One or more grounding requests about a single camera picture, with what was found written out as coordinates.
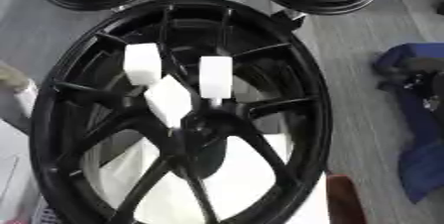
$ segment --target white plastic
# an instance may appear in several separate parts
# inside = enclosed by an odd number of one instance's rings
[[[39,198],[28,136],[0,119],[0,223],[27,221]]]
[[[38,94],[39,89],[32,79],[29,80],[28,87],[25,88],[25,90],[15,94],[25,116],[31,117],[33,114],[34,104],[36,103]]]
[[[203,98],[215,100],[231,98],[233,59],[230,56],[201,57],[199,87],[200,96]]]
[[[179,128],[181,119],[192,110],[191,94],[171,75],[145,92],[153,113],[169,128]]]
[[[162,78],[162,59],[156,44],[128,45],[123,64],[133,85],[151,86]]]

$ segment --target blue fabric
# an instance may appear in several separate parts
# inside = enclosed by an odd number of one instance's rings
[[[444,58],[444,43],[406,44],[391,48],[374,64],[378,72],[397,67],[401,61],[410,57]]]
[[[408,198],[416,203],[444,185],[444,145],[436,141],[413,148],[399,158],[398,172]]]
[[[444,44],[407,44],[392,48],[375,62],[374,68],[385,75],[410,57],[444,58]],[[442,131],[432,113],[424,108],[420,97],[402,85],[390,86],[414,135],[413,145],[399,158],[398,174],[408,198],[416,203],[444,185]]]

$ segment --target white foam piece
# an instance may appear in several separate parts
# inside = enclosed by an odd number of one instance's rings
[[[169,128],[179,128],[181,119],[192,110],[191,94],[171,75],[145,92],[153,113]]]
[[[124,71],[133,85],[151,86],[162,78],[162,59],[156,44],[125,47]]]
[[[200,96],[207,99],[231,98],[233,59],[230,56],[203,56],[199,68]]]

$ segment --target gray carpet floor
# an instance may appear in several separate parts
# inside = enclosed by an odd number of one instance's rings
[[[270,0],[234,0],[265,13]],[[327,79],[335,130],[329,166],[357,184],[370,224],[444,222],[444,190],[411,204],[396,175],[399,153],[411,141],[393,98],[375,89],[369,64],[407,42],[443,42],[439,0],[377,0],[354,14],[313,16],[295,32],[316,56]],[[46,0],[0,0],[0,58],[40,82],[72,42],[111,14],[80,13]],[[0,116],[27,130],[11,94],[0,92]]]

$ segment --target black wheel rim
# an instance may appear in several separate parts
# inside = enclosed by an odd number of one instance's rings
[[[173,35],[180,28],[194,29],[208,23],[214,25],[216,34],[213,41],[207,42],[212,48],[205,47],[205,53],[232,56],[236,75],[252,81],[258,88],[275,85],[271,91],[286,96],[254,103],[228,100],[217,110],[207,108],[205,101],[200,100],[200,108],[184,120],[184,128],[190,130],[195,127],[195,121],[208,122],[206,129],[216,135],[221,132],[214,129],[214,124],[224,125],[230,135],[242,136],[276,174],[277,183],[267,194],[239,215],[226,220],[217,218],[201,178],[188,159],[190,152],[183,151],[186,134],[175,132],[171,135],[149,111],[143,99],[116,89],[105,90],[98,83],[102,81],[97,79],[101,77],[97,66],[106,64],[107,60],[114,65],[107,67],[107,73],[121,73],[121,66],[116,64],[119,64],[123,48],[128,43],[157,42],[168,71],[190,88],[195,87],[193,69],[198,57],[176,56],[174,48],[180,42],[177,43]],[[152,35],[144,33],[144,28],[157,30]],[[236,45],[239,51],[233,52],[235,48],[230,47],[233,43],[230,39],[237,29],[256,33],[253,49]],[[255,70],[275,75],[270,78],[252,76]],[[88,128],[97,105],[112,112],[94,128]],[[292,152],[287,164],[277,158],[251,122],[283,110],[302,114],[305,118],[305,122],[298,125],[305,128],[301,136],[303,140],[298,141],[300,148]],[[294,125],[290,116],[285,119]],[[54,67],[42,85],[33,114],[31,156],[44,196],[69,223],[134,223],[133,212],[141,196],[173,167],[183,170],[206,223],[282,223],[305,200],[324,170],[331,123],[328,91],[320,70],[309,51],[291,32],[279,29],[268,16],[234,2],[158,0],[116,14],[99,24],[80,38]],[[108,135],[128,128],[153,139],[162,154],[115,211],[95,195],[91,187],[79,189],[73,180],[78,177],[80,159],[85,151]],[[79,144],[78,139],[86,141]],[[204,146],[208,144],[199,145],[197,150]]]

